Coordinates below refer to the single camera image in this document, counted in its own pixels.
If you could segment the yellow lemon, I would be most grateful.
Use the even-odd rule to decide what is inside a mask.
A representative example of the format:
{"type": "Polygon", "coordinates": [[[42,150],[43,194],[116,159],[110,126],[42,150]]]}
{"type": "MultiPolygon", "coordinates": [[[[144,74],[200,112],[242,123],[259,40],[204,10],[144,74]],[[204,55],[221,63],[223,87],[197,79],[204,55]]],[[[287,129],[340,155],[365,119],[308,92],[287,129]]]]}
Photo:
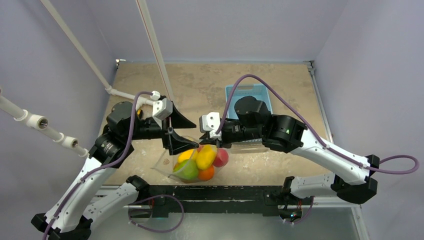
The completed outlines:
{"type": "Polygon", "coordinates": [[[198,156],[198,153],[199,152],[197,149],[186,150],[178,155],[177,162],[180,164],[186,160],[195,160],[198,156]]]}

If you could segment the smooth red apple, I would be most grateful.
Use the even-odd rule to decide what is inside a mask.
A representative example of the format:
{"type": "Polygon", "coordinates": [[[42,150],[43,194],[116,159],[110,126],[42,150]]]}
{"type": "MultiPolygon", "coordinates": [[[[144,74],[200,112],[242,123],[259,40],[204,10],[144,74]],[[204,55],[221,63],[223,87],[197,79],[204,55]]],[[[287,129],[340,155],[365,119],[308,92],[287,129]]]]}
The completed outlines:
{"type": "Polygon", "coordinates": [[[212,165],[216,168],[224,167],[229,162],[229,154],[224,148],[218,148],[212,165]]]}

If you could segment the clear dotted zip bag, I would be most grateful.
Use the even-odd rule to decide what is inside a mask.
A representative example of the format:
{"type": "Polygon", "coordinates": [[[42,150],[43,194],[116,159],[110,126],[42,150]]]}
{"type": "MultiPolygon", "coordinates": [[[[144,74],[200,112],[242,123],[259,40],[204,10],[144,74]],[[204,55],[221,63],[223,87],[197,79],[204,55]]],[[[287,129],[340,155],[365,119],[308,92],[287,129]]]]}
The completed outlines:
{"type": "Polygon", "coordinates": [[[185,184],[207,182],[228,164],[230,155],[228,150],[210,144],[200,144],[177,155],[165,150],[152,169],[185,184]]]}

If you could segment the yellow mango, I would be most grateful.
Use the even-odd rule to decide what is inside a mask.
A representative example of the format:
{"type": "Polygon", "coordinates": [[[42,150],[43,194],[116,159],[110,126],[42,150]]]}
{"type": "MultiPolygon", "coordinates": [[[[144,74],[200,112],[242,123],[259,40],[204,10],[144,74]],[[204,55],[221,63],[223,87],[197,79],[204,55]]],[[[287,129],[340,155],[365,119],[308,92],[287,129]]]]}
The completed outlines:
{"type": "Polygon", "coordinates": [[[196,166],[199,170],[206,170],[209,168],[217,155],[217,148],[214,145],[203,145],[198,151],[195,159],[196,166]]]}

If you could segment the green pear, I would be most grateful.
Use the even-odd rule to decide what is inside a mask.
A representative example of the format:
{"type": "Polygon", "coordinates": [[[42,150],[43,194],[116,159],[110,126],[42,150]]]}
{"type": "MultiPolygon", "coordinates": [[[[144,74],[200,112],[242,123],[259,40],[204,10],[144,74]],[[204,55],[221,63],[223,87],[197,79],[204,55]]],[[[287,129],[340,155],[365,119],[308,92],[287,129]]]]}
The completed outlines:
{"type": "Polygon", "coordinates": [[[198,177],[199,170],[194,160],[186,160],[177,163],[173,168],[173,174],[183,180],[194,180],[198,177]]]}

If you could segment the orange fruit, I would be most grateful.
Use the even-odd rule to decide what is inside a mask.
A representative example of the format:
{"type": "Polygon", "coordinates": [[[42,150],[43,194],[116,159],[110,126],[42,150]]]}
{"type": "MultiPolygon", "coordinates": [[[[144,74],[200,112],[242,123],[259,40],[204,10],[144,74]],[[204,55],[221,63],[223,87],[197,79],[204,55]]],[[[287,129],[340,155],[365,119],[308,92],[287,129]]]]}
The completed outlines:
{"type": "Polygon", "coordinates": [[[214,175],[215,175],[215,168],[213,165],[211,165],[207,169],[199,169],[197,178],[200,181],[209,181],[214,177],[214,175]]]}

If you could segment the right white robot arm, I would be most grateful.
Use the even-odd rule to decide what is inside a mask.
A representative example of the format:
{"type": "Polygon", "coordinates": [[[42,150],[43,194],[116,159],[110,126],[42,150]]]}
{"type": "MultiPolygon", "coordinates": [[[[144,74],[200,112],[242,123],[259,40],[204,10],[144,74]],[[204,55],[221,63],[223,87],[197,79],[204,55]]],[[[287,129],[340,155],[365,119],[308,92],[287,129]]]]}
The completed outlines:
{"type": "Polygon", "coordinates": [[[349,203],[363,204],[377,194],[378,182],[368,169],[379,166],[377,156],[343,150],[315,136],[310,127],[296,118],[272,114],[263,101],[252,96],[239,99],[234,109],[237,118],[225,119],[216,141],[219,147],[230,148],[232,143],[261,139],[262,145],[272,151],[305,158],[330,171],[318,176],[287,177],[280,191],[284,202],[337,196],[349,203]]]}

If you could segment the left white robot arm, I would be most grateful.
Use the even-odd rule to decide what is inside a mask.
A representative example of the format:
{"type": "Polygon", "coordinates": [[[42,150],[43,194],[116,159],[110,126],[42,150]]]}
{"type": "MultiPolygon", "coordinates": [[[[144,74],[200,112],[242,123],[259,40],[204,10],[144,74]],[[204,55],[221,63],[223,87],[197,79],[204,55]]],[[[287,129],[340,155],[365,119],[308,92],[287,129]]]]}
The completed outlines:
{"type": "Polygon", "coordinates": [[[193,129],[195,123],[183,116],[168,99],[155,101],[153,115],[143,113],[128,101],[112,107],[102,134],[96,139],[78,176],[68,190],[46,213],[36,214],[31,224],[45,240],[86,240],[95,224],[114,210],[149,199],[149,184],[139,176],[130,176],[115,194],[91,204],[104,182],[134,151],[132,141],[160,139],[170,155],[195,149],[198,143],[177,134],[178,129],[193,129]]]}

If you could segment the yellow black screwdriver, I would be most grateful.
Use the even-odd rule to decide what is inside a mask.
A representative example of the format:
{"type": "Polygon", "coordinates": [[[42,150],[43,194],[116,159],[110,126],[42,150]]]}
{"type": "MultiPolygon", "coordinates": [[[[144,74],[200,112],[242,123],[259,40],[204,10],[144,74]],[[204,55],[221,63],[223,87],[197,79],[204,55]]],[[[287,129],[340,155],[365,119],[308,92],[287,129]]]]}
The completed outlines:
{"type": "Polygon", "coordinates": [[[137,118],[138,118],[138,119],[142,119],[142,117],[143,117],[143,111],[142,111],[141,109],[139,109],[139,110],[136,112],[136,115],[137,115],[137,118]]]}

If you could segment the light blue plastic basket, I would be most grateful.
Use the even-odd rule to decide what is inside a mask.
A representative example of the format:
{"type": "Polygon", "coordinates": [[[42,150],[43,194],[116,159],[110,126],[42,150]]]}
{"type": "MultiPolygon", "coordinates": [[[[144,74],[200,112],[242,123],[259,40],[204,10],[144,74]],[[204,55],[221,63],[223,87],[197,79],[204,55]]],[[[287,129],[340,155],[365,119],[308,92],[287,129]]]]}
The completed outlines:
{"type": "Polygon", "coordinates": [[[243,97],[254,97],[258,101],[262,101],[266,104],[267,109],[273,113],[272,103],[268,88],[261,84],[239,84],[235,89],[231,100],[229,101],[229,108],[226,113],[226,117],[229,119],[238,119],[236,111],[234,109],[236,102],[243,97]]]}

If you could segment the white vertical pole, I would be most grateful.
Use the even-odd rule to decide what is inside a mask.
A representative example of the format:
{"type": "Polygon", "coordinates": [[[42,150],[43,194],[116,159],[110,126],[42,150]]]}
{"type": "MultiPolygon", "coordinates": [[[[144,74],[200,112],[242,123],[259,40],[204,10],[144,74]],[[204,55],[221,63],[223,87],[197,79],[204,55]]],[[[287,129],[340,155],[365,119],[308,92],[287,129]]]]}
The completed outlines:
{"type": "Polygon", "coordinates": [[[171,101],[174,101],[174,92],[166,69],[166,64],[160,49],[159,41],[157,39],[157,35],[154,29],[153,21],[151,19],[150,11],[148,9],[147,1],[136,0],[136,4],[158,67],[160,77],[162,79],[162,83],[165,87],[165,91],[167,93],[168,98],[171,101]]]}

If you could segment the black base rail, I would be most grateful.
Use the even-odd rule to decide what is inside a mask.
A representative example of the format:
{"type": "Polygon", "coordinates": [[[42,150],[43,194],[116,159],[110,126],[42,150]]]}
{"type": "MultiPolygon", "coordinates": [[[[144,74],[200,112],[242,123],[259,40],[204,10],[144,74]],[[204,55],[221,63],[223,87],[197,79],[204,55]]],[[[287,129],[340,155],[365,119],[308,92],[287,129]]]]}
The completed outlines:
{"type": "Polygon", "coordinates": [[[126,182],[135,187],[138,205],[152,209],[154,218],[170,213],[261,214],[297,220],[311,197],[298,198],[284,185],[152,185],[137,175],[126,182]]]}

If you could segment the white pvc pipe frame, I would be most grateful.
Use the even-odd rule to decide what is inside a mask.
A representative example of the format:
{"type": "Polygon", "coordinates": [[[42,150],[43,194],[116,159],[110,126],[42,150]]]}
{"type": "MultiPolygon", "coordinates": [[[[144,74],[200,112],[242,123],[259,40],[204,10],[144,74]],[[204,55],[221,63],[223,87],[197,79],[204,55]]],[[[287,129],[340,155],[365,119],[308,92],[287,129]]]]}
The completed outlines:
{"type": "MultiPolygon", "coordinates": [[[[112,88],[111,86],[107,87],[105,90],[110,95],[124,97],[126,99],[134,99],[134,95],[118,91],[112,88]]],[[[140,96],[136,101],[136,110],[140,109],[142,105],[153,106],[154,101],[157,101],[160,97],[160,93],[158,91],[151,91],[143,94],[148,95],[149,99],[140,96]]],[[[19,122],[31,129],[35,129],[36,131],[50,138],[54,143],[58,144],[59,146],[73,151],[79,157],[88,157],[89,150],[80,146],[79,140],[77,138],[68,136],[52,128],[49,125],[49,121],[45,116],[33,114],[28,110],[22,109],[21,107],[17,106],[12,101],[8,100],[6,97],[3,96],[1,88],[0,109],[12,116],[16,122],[19,122]]]]}

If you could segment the aluminium frame rail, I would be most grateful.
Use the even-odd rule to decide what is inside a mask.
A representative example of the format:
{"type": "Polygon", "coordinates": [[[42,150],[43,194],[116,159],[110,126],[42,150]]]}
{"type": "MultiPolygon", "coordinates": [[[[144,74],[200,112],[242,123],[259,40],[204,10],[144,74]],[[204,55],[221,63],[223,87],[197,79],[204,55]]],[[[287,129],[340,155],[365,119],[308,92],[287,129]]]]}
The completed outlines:
{"type": "MultiPolygon", "coordinates": [[[[331,128],[329,125],[329,121],[327,118],[327,114],[324,108],[324,104],[322,101],[322,95],[320,93],[318,83],[316,80],[316,68],[314,67],[314,61],[305,61],[304,62],[308,68],[308,71],[311,76],[311,81],[314,87],[315,95],[317,98],[317,102],[320,108],[320,113],[322,117],[322,121],[325,127],[326,138],[329,142],[333,143],[333,134],[331,132],[331,128]]],[[[363,220],[362,214],[362,206],[355,205],[348,202],[343,202],[340,199],[336,199],[335,197],[320,197],[317,198],[314,202],[314,206],[317,208],[324,208],[330,210],[346,210],[347,215],[347,231],[342,232],[343,236],[353,237],[355,240],[369,240],[370,236],[368,234],[368,230],[366,224],[363,220]]]]}

